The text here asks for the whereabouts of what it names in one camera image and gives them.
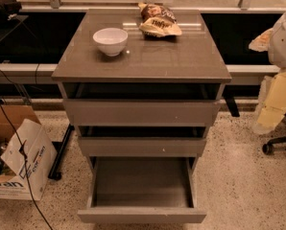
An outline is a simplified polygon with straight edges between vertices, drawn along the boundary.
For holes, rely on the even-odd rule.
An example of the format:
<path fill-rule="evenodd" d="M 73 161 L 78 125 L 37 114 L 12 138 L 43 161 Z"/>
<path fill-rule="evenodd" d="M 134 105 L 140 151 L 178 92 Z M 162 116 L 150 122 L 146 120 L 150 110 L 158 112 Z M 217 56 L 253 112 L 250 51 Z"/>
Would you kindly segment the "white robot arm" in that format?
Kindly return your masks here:
<path fill-rule="evenodd" d="M 286 114 L 286 12 L 249 45 L 256 52 L 267 52 L 269 62 L 279 68 L 273 77 L 261 82 L 252 130 L 257 134 L 273 131 Z"/>

